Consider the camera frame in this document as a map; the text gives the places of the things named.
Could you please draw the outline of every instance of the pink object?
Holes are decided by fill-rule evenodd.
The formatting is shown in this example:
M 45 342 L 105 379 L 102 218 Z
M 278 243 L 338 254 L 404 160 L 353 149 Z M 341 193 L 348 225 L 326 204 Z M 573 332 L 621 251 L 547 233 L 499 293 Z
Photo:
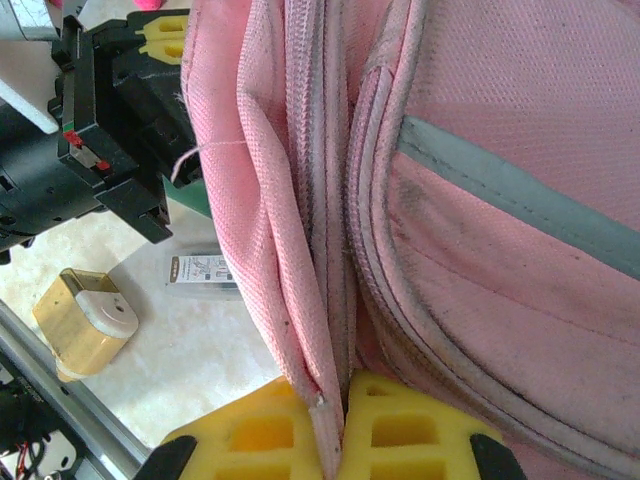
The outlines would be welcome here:
M 640 229 L 637 11 L 195 0 L 218 238 L 327 478 L 356 364 L 493 422 L 530 480 L 640 477 L 640 282 L 396 151 L 413 115 Z
M 133 0 L 140 10 L 150 12 L 162 7 L 164 0 Z

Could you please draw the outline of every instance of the black cable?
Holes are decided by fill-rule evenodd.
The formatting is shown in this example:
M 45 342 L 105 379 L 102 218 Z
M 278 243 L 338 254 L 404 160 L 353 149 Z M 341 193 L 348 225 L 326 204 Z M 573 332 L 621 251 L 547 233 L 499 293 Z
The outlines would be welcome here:
M 9 472 L 2 463 L 0 463 L 0 478 L 2 480 L 13 480 L 14 478 L 11 476 L 11 472 Z
M 37 455 L 33 448 L 33 445 L 36 443 L 40 446 Z M 38 467 L 40 466 L 40 464 L 42 463 L 42 459 L 44 458 L 45 448 L 46 447 L 44 442 L 29 443 L 28 451 L 29 451 L 29 462 L 31 463 L 31 465 L 29 465 L 29 468 L 24 469 L 24 476 L 22 480 L 28 480 L 31 477 L 31 475 L 36 475 L 36 478 L 37 478 Z

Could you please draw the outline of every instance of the yellow container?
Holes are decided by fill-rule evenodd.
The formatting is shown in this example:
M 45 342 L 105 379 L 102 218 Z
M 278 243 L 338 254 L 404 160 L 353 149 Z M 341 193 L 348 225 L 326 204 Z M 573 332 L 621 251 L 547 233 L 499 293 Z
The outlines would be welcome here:
M 66 269 L 33 309 L 65 382 L 100 372 L 138 328 L 138 317 L 103 273 Z

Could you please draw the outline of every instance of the white table surface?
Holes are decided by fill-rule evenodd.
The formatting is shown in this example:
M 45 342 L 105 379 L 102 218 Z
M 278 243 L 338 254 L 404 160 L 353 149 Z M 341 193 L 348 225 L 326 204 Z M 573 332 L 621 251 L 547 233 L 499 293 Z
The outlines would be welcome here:
M 166 8 L 188 8 L 168 0 Z M 131 0 L 90 0 L 87 27 L 124 18 Z M 192 244 L 215 241 L 212 221 L 170 201 L 174 237 L 151 245 L 114 214 L 90 214 L 12 249 L 0 268 L 0 298 L 38 332 L 32 308 L 67 267 L 108 272 L 134 308 L 140 328 L 100 374 L 84 380 L 147 446 L 171 430 L 279 376 L 242 303 L 168 297 L 158 261 Z

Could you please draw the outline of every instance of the yellow foam block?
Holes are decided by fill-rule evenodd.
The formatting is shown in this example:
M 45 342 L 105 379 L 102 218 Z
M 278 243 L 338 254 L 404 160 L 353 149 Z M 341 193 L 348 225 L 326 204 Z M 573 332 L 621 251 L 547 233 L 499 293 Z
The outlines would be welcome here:
M 379 375 L 351 381 L 339 480 L 480 480 L 469 437 L 500 434 Z
M 147 42 L 156 40 L 182 39 L 187 33 L 188 15 L 165 15 L 147 23 L 138 35 L 144 35 Z
M 181 480 L 322 480 L 311 419 L 284 379 L 186 425 L 198 444 Z
M 169 65 L 180 65 L 184 51 L 184 40 L 154 40 L 140 47 L 140 53 Z
M 349 393 L 338 480 L 480 480 L 469 442 L 482 422 L 368 372 Z M 276 380 L 173 432 L 196 438 L 180 480 L 321 480 L 307 407 Z

